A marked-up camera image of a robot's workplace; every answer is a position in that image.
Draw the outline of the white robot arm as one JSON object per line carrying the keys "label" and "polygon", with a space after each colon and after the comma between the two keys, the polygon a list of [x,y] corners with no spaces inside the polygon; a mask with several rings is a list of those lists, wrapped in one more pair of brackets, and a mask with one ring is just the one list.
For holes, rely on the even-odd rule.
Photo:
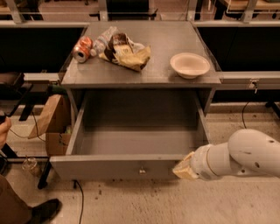
{"label": "white robot arm", "polygon": [[172,169],[180,179],[216,180],[225,176],[280,177],[280,143],[255,129],[237,130],[226,143],[200,146]]}

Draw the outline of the person's hand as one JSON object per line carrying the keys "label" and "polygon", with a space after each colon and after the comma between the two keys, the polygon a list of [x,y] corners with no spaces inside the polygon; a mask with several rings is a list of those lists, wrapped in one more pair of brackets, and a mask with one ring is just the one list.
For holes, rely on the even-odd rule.
{"label": "person's hand", "polygon": [[8,132],[11,128],[11,119],[6,117],[4,122],[0,124],[0,149],[6,144]]}

